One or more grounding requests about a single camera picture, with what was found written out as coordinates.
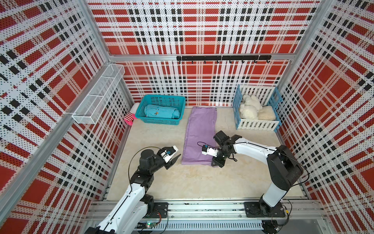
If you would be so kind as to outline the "purple long pants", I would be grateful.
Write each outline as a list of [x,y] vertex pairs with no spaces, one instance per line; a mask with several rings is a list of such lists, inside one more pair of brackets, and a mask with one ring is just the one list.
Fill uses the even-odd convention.
[[211,165],[212,156],[202,154],[202,146],[215,146],[213,139],[217,121],[215,107],[193,107],[186,128],[183,165]]

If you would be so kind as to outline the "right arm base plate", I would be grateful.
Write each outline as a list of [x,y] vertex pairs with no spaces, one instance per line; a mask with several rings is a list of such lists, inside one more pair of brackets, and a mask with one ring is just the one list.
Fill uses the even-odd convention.
[[245,202],[244,211],[246,217],[265,217],[265,218],[284,218],[286,217],[285,209],[282,204],[278,202],[275,207],[269,207],[266,203],[259,202]]

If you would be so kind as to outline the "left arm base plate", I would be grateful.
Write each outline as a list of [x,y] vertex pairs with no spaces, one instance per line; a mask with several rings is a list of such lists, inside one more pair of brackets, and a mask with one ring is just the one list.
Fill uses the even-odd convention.
[[162,218],[168,217],[168,202],[156,202],[153,205],[153,209],[147,211],[144,218]]

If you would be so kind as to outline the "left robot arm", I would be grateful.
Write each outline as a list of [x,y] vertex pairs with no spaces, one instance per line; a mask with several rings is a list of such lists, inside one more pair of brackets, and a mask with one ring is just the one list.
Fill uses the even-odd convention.
[[89,227],[86,234],[130,234],[139,221],[154,213],[154,198],[147,191],[154,181],[154,173],[161,168],[172,167],[180,155],[176,146],[145,147],[140,153],[139,166],[129,176],[129,186],[116,206],[96,227]]

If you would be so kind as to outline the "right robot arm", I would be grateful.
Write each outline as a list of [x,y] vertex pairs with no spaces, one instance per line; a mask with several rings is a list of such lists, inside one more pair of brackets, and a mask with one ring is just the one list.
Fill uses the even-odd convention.
[[279,205],[304,173],[303,166],[296,161],[285,145],[265,146],[239,135],[229,137],[222,131],[217,133],[213,139],[219,145],[218,147],[206,145],[202,149],[202,153],[212,156],[211,166],[213,167],[224,167],[226,160],[235,154],[249,156],[268,166],[271,184],[259,200],[259,207],[263,213],[269,213]]

